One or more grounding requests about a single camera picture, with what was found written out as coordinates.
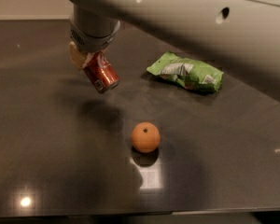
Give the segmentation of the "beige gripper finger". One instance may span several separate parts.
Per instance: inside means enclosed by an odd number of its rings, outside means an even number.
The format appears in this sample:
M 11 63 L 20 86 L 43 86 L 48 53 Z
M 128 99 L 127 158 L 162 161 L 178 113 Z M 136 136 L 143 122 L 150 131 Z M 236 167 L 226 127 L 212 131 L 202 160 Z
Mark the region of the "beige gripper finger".
M 69 51 L 73 65 L 79 70 L 84 69 L 92 58 L 91 53 L 80 51 L 73 41 L 69 43 Z

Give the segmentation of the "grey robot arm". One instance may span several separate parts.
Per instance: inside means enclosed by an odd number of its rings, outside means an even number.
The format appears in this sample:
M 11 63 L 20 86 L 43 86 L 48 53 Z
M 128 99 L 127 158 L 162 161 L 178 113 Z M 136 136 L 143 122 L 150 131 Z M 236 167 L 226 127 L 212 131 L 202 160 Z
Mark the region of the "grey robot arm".
M 123 21 L 280 102 L 280 0 L 69 0 L 80 46 L 108 46 Z

